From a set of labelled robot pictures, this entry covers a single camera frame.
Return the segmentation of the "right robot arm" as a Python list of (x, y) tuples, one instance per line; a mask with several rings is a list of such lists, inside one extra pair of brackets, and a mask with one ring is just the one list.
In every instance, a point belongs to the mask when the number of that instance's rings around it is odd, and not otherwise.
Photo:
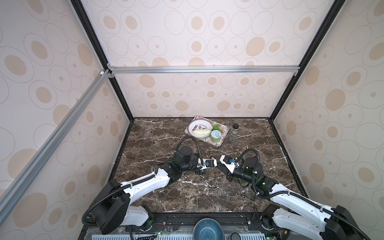
[(312, 240), (369, 239), (346, 208), (317, 203), (266, 176), (256, 149), (247, 149), (237, 158), (222, 155), (218, 168), (229, 181), (245, 181), (257, 197), (272, 201), (261, 217), (267, 230), (278, 227)]

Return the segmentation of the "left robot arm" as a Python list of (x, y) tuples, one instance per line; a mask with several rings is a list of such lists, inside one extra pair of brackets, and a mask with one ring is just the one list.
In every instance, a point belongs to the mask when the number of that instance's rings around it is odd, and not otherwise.
[(97, 226), (103, 235), (120, 226), (144, 226), (149, 221), (145, 208), (134, 207), (132, 203), (141, 197), (178, 181), (184, 172), (197, 172), (203, 168), (201, 151), (196, 154), (182, 143), (192, 136), (183, 137), (177, 144), (173, 157), (156, 166), (155, 170), (143, 177), (128, 182), (109, 181), (82, 216), (83, 225)]

